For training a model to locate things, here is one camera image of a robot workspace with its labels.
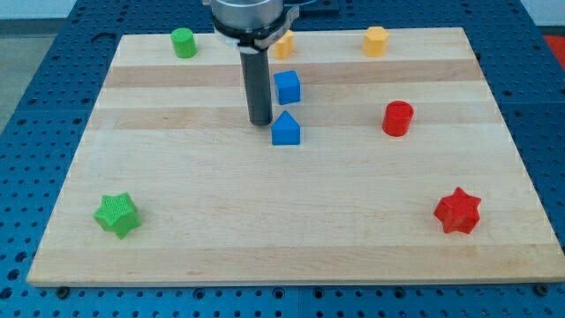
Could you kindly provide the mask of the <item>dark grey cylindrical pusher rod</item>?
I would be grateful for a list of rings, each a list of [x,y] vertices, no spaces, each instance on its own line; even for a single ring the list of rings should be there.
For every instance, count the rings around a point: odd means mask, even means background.
[[[270,73],[267,52],[240,54],[250,122],[266,126],[272,121]]]

